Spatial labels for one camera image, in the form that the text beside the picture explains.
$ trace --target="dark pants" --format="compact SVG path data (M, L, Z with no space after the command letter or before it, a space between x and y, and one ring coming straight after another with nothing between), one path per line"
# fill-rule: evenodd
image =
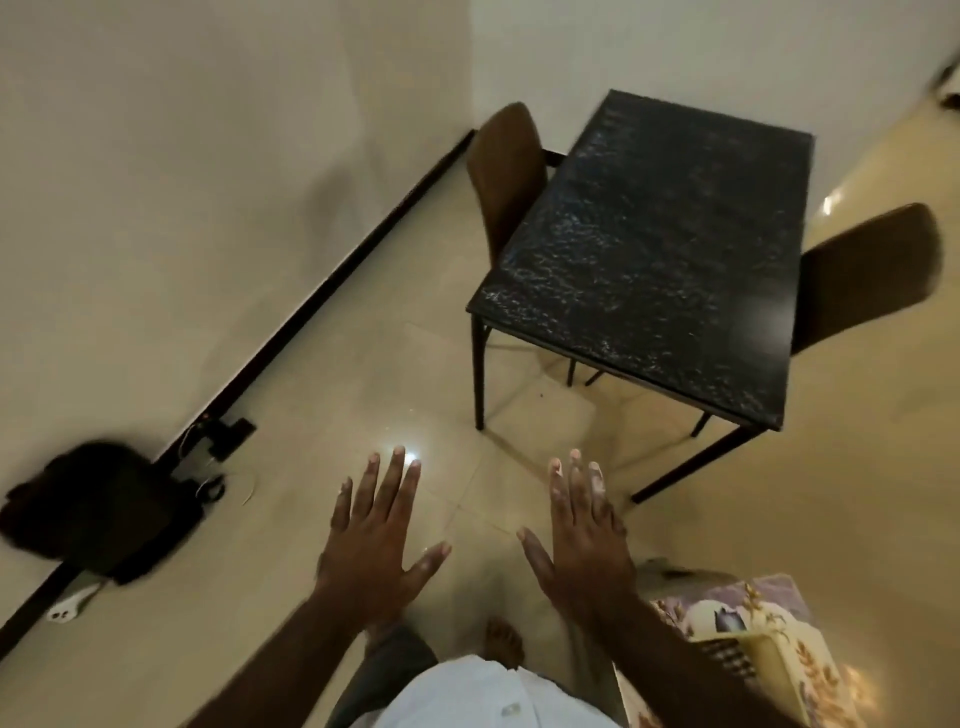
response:
M364 657L326 728L349 728L360 716L383 710L415 677L436 664L437 656L420 635L398 624Z

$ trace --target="floor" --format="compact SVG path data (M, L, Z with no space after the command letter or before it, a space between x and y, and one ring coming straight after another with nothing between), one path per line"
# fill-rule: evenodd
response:
M744 576L787 572L818 616L873 726L960 715L960 114L932 105L892 130L809 226L813 245L921 200L948 255L932 300L795 360L786 427L630 507L626 496L730 426L495 333L488 429L473 428L464 305L487 254L462 164L401 222L236 408L259 430L231 484L161 570L109 588L68 625L42 623L0 664L0 723L176 725L306 595L334 495L373 449L407 446L423 479L412 560L453 553L411 611L441 657L512 620L532 669L579 691L579 649L540 595L514 532L549 533L548 458L598 460L636 558ZM353 646L310 725L357 665ZM49 695L56 694L56 700Z

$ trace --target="white wall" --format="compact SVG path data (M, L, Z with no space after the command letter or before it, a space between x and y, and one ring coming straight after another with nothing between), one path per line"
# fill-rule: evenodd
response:
M819 201L960 46L956 0L474 0L477 124L565 152L611 87L811 132Z
M471 126L466 0L4 0L0 493L159 453ZM50 570L0 544L0 622Z

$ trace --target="black bag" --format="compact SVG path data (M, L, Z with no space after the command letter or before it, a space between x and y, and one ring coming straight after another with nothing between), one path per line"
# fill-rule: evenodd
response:
M126 584L203 517L196 483L159 473L126 445L90 442L7 493L0 533L17 548Z

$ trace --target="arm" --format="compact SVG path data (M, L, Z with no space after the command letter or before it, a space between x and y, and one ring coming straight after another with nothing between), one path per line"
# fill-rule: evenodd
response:
M313 594L185 728L299 728L344 653L370 624L399 619L450 551L428 549L408 571L403 546L420 481L420 462L403 475L403 448L394 450L375 494L380 459L367 464L356 499L348 478L330 521Z
M626 530L607 501L596 463L570 453L550 464L553 560L527 529L518 535L540 587L611 657L663 724L797 728L660 621L636 593Z

